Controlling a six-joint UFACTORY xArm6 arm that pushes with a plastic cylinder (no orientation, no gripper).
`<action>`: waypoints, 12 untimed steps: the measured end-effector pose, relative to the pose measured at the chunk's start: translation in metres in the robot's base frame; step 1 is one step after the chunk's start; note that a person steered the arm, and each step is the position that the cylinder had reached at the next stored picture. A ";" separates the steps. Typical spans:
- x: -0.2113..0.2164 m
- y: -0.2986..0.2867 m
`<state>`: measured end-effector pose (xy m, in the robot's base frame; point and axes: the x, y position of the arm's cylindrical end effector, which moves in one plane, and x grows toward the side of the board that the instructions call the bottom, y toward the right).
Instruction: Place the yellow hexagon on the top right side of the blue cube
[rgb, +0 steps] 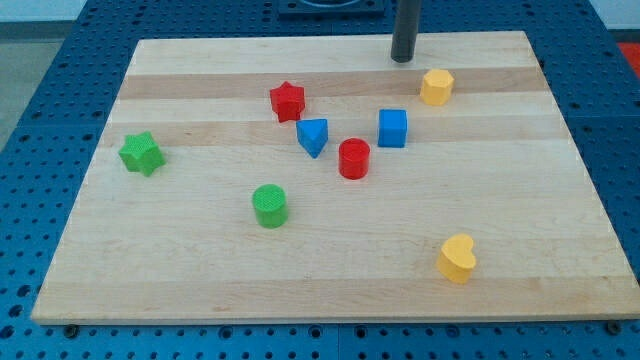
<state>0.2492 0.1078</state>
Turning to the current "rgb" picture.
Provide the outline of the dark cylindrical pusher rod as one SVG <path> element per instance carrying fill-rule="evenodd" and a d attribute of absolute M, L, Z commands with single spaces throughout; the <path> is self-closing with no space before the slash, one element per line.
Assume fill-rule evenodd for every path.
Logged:
<path fill-rule="evenodd" d="M 415 53 L 422 0 L 398 0 L 390 57 L 397 63 L 411 61 Z"/>

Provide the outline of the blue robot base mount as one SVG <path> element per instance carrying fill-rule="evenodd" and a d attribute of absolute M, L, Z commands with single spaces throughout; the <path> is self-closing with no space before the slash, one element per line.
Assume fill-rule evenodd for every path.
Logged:
<path fill-rule="evenodd" d="M 280 18 L 301 16 L 383 15 L 385 0 L 276 0 L 274 7 Z"/>

